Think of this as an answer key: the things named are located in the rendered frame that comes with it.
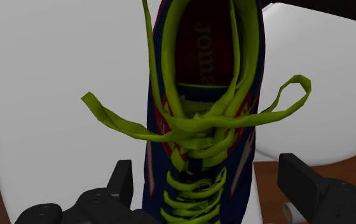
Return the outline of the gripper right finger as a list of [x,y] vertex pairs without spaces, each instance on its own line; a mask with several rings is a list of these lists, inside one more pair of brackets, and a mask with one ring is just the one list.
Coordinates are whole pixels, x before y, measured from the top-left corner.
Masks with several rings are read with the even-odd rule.
[[282,153],[277,185],[309,224],[356,224],[356,186],[324,178],[292,153]]

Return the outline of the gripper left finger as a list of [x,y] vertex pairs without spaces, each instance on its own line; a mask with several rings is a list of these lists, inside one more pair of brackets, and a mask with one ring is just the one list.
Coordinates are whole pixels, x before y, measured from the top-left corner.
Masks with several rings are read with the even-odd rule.
[[54,203],[32,206],[14,224],[113,224],[130,212],[133,194],[132,161],[119,160],[105,188],[83,192],[65,211]]

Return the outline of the white paper roll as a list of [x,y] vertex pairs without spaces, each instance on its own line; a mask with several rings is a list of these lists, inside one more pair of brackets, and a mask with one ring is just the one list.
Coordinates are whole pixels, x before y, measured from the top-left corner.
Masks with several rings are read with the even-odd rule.
[[291,202],[283,204],[283,213],[289,224],[300,224],[306,222],[303,215],[296,209]]

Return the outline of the navy shoe with green laces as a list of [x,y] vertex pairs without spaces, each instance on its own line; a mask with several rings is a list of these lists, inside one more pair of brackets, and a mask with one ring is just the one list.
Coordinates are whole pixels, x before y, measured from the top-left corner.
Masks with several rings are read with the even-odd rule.
[[162,0],[146,20],[147,124],[125,120],[91,93],[105,126],[145,140],[142,208],[162,224],[241,224],[256,127],[297,111],[258,111],[265,36],[260,0]]

